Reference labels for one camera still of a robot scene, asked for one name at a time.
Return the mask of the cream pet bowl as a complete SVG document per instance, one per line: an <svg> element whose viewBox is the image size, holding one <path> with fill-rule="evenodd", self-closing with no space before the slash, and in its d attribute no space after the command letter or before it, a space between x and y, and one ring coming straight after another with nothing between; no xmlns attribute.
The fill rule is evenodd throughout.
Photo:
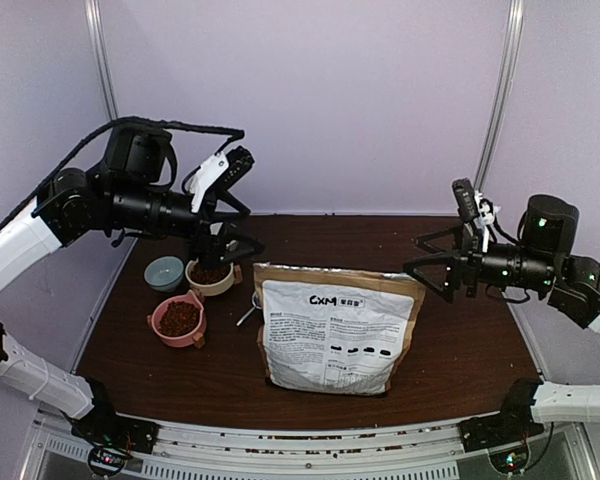
<svg viewBox="0 0 600 480"><path fill-rule="evenodd" d="M243 281L241 267L238 264L231 263L208 270L203 269L197 260L187 263L185 278L189 287L203 297L222 295Z"/></svg>

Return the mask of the metal scoop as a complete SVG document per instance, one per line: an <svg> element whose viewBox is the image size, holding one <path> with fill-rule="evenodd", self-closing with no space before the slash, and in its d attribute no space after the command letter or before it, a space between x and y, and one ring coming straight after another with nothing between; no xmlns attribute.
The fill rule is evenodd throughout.
<svg viewBox="0 0 600 480"><path fill-rule="evenodd" d="M254 292L251 296L251 307L240 317L240 319L236 322L237 327L241 327L249 317L255 313L257 310L261 310L261 301L256 292Z"/></svg>

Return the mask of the pink pet bowl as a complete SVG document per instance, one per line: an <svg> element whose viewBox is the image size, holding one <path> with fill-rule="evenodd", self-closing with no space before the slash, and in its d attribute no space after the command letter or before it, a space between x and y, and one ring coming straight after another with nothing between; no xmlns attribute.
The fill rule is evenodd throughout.
<svg viewBox="0 0 600 480"><path fill-rule="evenodd" d="M147 323L169 347L201 349L205 346L206 312L199 297L191 290L163 301L147 317Z"/></svg>

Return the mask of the dog food bag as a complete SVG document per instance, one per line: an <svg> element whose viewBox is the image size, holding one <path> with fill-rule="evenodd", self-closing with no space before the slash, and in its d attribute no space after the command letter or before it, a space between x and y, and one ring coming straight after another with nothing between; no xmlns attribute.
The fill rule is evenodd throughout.
<svg viewBox="0 0 600 480"><path fill-rule="evenodd" d="M256 263L267 381L311 393L386 394L425 299L407 274Z"/></svg>

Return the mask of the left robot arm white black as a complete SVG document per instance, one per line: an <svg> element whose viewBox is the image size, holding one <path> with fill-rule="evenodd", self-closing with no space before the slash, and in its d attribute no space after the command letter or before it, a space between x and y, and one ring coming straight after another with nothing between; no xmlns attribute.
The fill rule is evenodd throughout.
<svg viewBox="0 0 600 480"><path fill-rule="evenodd" d="M223 138L179 191L173 190L176 131ZM127 237L179 237L206 269L262 252L262 244L236 226L250 211L231 189L254 163L240 146L242 130L128 116L98 133L108 142L97 164L82 170L62 160L0 222L0 293L38 261L91 231L114 244Z"/></svg>

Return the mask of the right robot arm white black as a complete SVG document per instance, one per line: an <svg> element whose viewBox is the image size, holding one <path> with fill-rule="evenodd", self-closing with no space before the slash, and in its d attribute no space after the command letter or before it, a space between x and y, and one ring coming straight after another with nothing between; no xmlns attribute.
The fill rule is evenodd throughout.
<svg viewBox="0 0 600 480"><path fill-rule="evenodd" d="M536 194L529 198L515 235L498 222L499 209L478 191L455 188L460 223L422 235L425 256L407 261L406 274L447 302L460 288L469 298L478 288L517 288L546 301L583 330L600 335L600 262L573 254L578 209ZM529 426L551 422L600 423L600 385L519 380L509 390L492 430L515 440Z"/></svg>

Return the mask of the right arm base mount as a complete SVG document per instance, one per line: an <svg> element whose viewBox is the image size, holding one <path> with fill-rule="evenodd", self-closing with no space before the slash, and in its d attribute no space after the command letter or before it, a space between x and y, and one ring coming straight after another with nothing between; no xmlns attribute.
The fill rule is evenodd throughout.
<svg viewBox="0 0 600 480"><path fill-rule="evenodd" d="M509 443L523 442L540 435L545 428L527 417L503 412L472 417L458 424L465 452L492 449Z"/></svg>

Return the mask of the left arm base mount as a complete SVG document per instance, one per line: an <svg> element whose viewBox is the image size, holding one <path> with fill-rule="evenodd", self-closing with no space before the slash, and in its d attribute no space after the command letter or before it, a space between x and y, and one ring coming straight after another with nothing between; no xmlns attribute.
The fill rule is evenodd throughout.
<svg viewBox="0 0 600 480"><path fill-rule="evenodd" d="M95 422L86 417L68 421L74 436L127 454L151 454L159 433L157 423L125 416L117 416L112 422Z"/></svg>

